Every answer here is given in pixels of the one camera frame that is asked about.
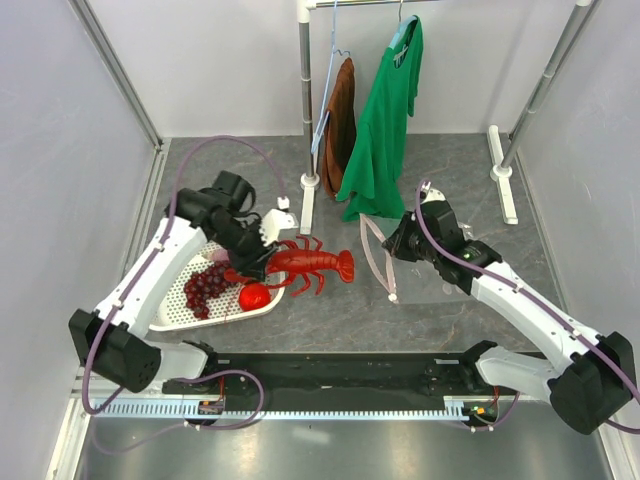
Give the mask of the clear zip top bag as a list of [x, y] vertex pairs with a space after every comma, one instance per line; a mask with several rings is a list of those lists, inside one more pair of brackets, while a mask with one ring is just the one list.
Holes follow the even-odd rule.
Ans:
[[368, 267], [394, 304], [436, 304], [465, 301], [468, 297], [458, 287], [441, 279], [426, 261], [408, 262], [393, 258], [383, 242], [399, 226], [399, 219], [360, 215], [359, 232]]

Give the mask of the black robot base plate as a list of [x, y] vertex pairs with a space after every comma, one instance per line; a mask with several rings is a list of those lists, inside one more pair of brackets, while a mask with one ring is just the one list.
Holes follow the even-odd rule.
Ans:
[[491, 398], [459, 353], [218, 353], [205, 372], [258, 378], [267, 409], [435, 409], [446, 397]]

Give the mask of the red toy lobster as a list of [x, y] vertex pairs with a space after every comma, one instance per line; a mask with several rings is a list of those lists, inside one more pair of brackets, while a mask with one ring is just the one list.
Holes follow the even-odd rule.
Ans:
[[296, 236], [303, 245], [300, 246], [294, 240], [281, 240], [277, 243], [275, 252], [268, 258], [266, 266], [257, 274], [239, 273], [233, 268], [227, 270], [224, 278], [230, 282], [243, 285], [264, 282], [270, 275], [285, 274], [285, 279], [277, 284], [267, 285], [268, 289], [280, 289], [288, 287], [301, 277], [304, 285], [291, 293], [292, 297], [299, 296], [311, 288], [311, 276], [314, 276], [318, 285], [315, 295], [318, 296], [325, 286], [324, 271], [334, 271], [344, 283], [352, 283], [355, 280], [354, 257], [350, 250], [342, 250], [334, 254], [322, 249], [323, 242], [316, 237]]

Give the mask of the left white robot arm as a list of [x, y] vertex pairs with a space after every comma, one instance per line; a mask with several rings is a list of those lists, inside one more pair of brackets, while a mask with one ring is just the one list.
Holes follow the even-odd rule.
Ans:
[[166, 210], [155, 239], [120, 284], [92, 311], [76, 310], [68, 323], [80, 364], [132, 393], [157, 379], [184, 377], [198, 393], [219, 382], [218, 367], [201, 347], [145, 341], [151, 321], [174, 281], [207, 243], [226, 250], [233, 269], [265, 278], [275, 235], [267, 235], [253, 212], [255, 190], [241, 176], [223, 171], [201, 190], [184, 188]]

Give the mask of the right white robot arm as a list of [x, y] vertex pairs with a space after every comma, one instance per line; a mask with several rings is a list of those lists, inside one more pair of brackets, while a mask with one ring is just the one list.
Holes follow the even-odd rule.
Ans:
[[465, 237], [447, 201], [406, 212], [383, 247], [398, 260], [430, 263], [444, 282], [499, 313], [540, 350], [534, 358], [480, 342], [457, 371], [465, 391], [491, 385], [528, 395], [585, 435], [639, 398], [631, 343], [618, 332], [600, 334], [532, 289], [493, 248]]

